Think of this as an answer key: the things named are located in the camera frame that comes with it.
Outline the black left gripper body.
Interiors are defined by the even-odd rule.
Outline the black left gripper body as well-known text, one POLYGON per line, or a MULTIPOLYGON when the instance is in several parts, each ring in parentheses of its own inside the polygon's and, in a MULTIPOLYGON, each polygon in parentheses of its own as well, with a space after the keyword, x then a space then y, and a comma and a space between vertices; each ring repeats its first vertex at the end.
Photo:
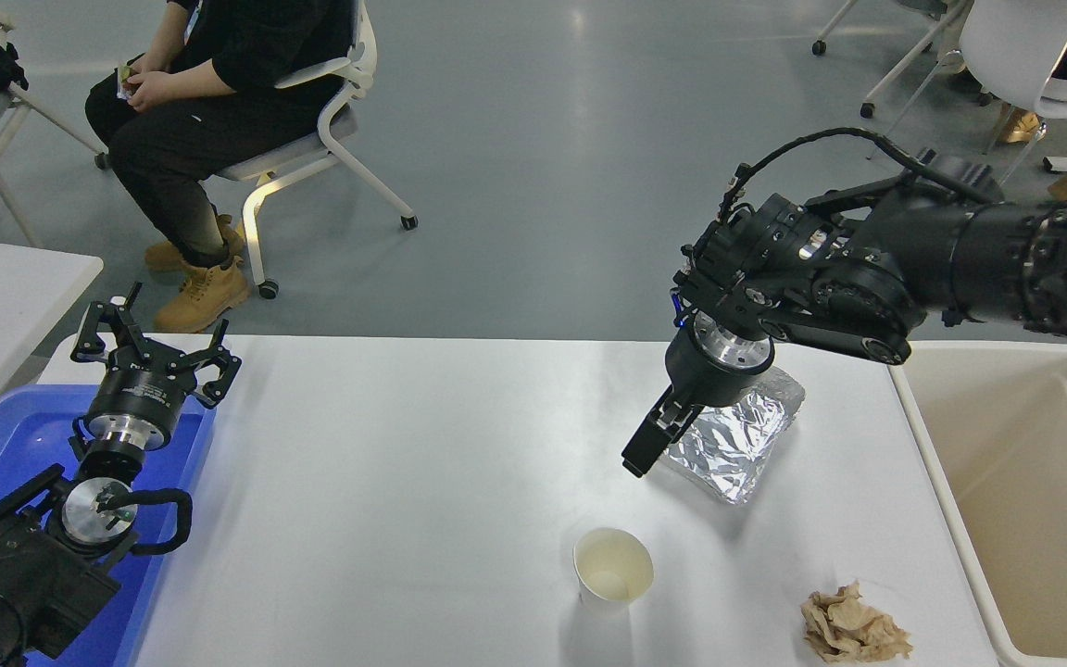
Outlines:
POLYGON ((86 412, 93 434, 126 422, 144 422, 147 431, 170 434, 182 414, 186 398, 196 388, 189 371, 144 369, 136 364, 108 363, 103 381, 86 412))

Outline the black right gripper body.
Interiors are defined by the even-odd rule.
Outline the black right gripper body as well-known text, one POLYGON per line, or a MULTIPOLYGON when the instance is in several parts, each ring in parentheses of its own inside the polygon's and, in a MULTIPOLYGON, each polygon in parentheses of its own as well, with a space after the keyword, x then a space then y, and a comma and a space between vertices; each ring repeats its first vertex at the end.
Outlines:
POLYGON ((735 404, 771 365, 771 339, 676 336, 665 354, 670 379, 666 401, 681 407, 735 404))

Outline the person's left hand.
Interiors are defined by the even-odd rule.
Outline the person's left hand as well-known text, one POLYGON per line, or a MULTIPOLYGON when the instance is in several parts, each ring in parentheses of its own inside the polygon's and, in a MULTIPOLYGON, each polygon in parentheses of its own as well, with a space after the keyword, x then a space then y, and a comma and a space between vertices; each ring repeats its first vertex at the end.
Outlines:
POLYGON ((134 73, 127 83, 132 88, 128 105, 140 113, 182 98, 182 77, 178 73, 134 73))

